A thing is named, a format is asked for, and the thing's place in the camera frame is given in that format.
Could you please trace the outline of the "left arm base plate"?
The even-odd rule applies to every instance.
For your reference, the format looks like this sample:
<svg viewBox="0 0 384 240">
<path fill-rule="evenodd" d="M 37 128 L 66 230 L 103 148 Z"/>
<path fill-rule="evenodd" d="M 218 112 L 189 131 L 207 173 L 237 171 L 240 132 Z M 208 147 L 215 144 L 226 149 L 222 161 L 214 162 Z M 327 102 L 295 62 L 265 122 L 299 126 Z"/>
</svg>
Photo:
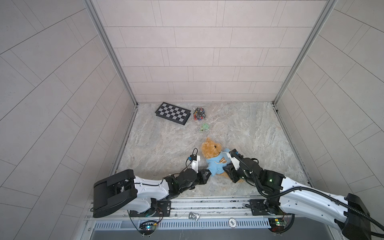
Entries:
<svg viewBox="0 0 384 240">
<path fill-rule="evenodd" d="M 137 211 L 129 211 L 130 217 L 138 218 L 155 218 L 155 217 L 169 217 L 171 212 L 171 201 L 157 201 L 155 207 L 150 207 L 147 211 L 139 213 Z"/>
</svg>

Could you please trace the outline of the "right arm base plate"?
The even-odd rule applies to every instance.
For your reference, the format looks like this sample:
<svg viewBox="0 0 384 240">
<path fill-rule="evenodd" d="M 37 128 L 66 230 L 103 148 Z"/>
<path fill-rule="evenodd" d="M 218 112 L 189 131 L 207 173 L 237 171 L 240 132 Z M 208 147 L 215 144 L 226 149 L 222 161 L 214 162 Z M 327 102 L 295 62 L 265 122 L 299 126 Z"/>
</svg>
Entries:
<svg viewBox="0 0 384 240">
<path fill-rule="evenodd" d="M 245 204 L 245 207 L 252 211 L 253 216 L 283 216 L 287 214 L 280 209 L 279 203 L 270 199 L 252 199 Z"/>
</svg>

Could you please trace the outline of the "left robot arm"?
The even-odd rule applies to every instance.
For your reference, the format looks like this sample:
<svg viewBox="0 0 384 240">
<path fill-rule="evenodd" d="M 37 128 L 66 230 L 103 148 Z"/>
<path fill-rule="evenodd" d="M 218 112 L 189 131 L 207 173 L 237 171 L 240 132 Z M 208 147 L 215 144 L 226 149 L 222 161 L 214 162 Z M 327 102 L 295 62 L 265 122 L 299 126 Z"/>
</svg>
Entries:
<svg viewBox="0 0 384 240">
<path fill-rule="evenodd" d="M 162 180 L 147 180 L 124 170 L 94 184 L 93 217 L 109 216 L 120 209 L 152 213 L 158 201 L 169 201 L 181 193 L 207 183 L 209 170 L 186 169 Z"/>
</svg>

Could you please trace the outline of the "brown teddy bear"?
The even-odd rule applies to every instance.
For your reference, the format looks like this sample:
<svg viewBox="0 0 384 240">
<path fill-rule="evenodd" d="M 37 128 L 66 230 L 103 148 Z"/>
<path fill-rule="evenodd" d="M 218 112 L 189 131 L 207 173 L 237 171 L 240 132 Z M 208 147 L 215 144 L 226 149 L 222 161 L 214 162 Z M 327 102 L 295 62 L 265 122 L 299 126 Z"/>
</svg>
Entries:
<svg viewBox="0 0 384 240">
<path fill-rule="evenodd" d="M 205 142 L 202 144 L 202 153 L 203 153 L 203 156 L 205 159 L 216 157 L 223 150 L 224 149 L 222 148 L 222 146 L 219 143 L 216 143 L 215 141 L 213 141 L 210 138 L 207 138 L 205 140 Z"/>
</svg>

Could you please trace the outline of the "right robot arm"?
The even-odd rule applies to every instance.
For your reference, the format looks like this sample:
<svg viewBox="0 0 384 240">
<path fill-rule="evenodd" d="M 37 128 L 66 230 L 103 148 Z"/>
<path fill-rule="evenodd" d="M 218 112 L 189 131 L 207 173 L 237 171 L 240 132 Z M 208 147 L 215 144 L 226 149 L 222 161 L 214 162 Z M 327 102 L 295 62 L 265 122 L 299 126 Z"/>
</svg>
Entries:
<svg viewBox="0 0 384 240">
<path fill-rule="evenodd" d="M 237 159 L 224 167 L 236 183 L 244 180 L 265 198 L 250 207 L 271 215 L 299 215 L 341 231 L 349 240 L 370 240 L 371 215 L 360 197 L 333 195 L 302 185 L 283 174 L 264 170 L 256 159 Z"/>
</svg>

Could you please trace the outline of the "light blue bear hoodie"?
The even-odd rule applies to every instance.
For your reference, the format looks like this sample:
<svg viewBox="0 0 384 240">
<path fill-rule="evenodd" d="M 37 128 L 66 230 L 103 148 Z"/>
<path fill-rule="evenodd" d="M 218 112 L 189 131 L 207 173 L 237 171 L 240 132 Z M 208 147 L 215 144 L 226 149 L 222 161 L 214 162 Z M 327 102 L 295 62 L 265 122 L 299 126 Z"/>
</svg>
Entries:
<svg viewBox="0 0 384 240">
<path fill-rule="evenodd" d="M 206 158 L 208 163 L 207 169 L 211 172 L 212 176 L 223 174 L 225 172 L 224 167 L 232 162 L 229 152 L 229 149 L 224 149 L 218 156 Z"/>
</svg>

